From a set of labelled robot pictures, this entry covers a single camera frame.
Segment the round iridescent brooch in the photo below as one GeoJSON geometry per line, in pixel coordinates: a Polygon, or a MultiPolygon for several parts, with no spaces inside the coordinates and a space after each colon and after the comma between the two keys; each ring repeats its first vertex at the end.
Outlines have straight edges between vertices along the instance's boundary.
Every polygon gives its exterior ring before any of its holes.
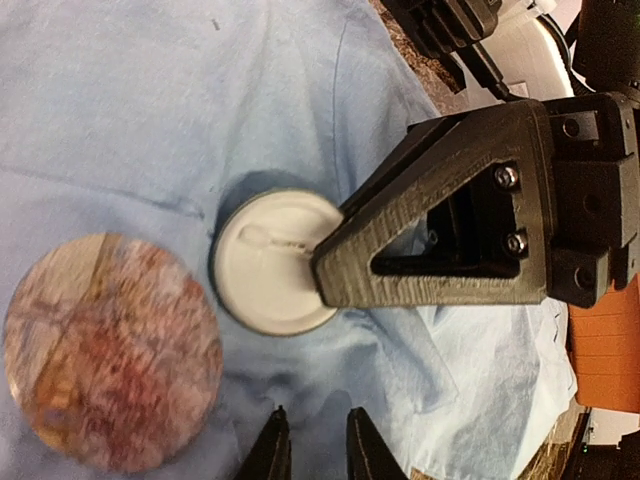
{"type": "Polygon", "coordinates": [[[160,466],[202,429],[222,346],[203,287],[171,252],[119,233],[38,260],[8,306],[10,392],[52,449],[106,471],[160,466]]]}

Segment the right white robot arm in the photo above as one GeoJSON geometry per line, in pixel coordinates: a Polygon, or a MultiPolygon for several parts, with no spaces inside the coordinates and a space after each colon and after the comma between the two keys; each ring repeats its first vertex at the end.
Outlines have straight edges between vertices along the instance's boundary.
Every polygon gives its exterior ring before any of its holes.
{"type": "Polygon", "coordinates": [[[574,97],[511,94],[483,47],[496,1],[389,1],[418,51],[461,57],[497,99],[413,125],[314,250],[334,308],[590,308],[639,269],[639,5],[585,1],[574,97]]]}

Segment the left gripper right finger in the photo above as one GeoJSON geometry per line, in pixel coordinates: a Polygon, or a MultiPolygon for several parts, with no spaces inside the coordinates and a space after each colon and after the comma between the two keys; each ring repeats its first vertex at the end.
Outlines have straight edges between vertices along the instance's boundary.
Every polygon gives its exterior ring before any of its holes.
{"type": "Polygon", "coordinates": [[[407,480],[367,411],[358,407],[347,417],[347,474],[352,480],[407,480]]]}

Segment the light blue shirt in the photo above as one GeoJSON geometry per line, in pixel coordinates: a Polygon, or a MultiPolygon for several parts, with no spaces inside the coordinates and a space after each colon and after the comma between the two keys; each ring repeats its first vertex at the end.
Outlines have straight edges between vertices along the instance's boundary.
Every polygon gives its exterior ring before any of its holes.
{"type": "MultiPolygon", "coordinates": [[[[162,246],[200,282],[248,198],[339,203],[436,109],[366,1],[5,1],[1,302],[91,233],[162,246]]],[[[156,479],[224,479],[283,406],[298,479],[346,475],[363,406],[405,468],[519,474],[576,390],[566,308],[344,310],[272,338],[219,315],[215,413],[156,479]]]]}

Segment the round floral brooch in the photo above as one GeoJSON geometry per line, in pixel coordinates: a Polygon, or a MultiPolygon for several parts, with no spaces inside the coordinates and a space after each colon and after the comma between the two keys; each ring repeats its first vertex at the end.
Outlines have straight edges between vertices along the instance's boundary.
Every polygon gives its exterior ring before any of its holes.
{"type": "Polygon", "coordinates": [[[294,336],[336,313],[315,284],[315,247],[342,222],[322,196],[276,190],[247,201],[225,223],[211,273],[221,303],[245,327],[270,336],[294,336]]]}

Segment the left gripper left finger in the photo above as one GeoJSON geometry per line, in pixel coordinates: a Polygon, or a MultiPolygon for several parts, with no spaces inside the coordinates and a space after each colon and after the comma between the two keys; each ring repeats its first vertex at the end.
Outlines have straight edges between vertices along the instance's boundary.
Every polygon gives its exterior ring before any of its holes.
{"type": "Polygon", "coordinates": [[[290,427],[279,406],[260,431],[238,471],[238,480],[290,480],[292,467],[290,427]]]}

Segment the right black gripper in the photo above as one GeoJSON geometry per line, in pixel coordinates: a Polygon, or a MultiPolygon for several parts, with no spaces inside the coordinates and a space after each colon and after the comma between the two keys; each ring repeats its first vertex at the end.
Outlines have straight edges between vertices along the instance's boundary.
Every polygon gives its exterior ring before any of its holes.
{"type": "Polygon", "coordinates": [[[639,268],[638,107],[614,92],[426,120],[315,249],[335,308],[591,307],[639,268]]]}

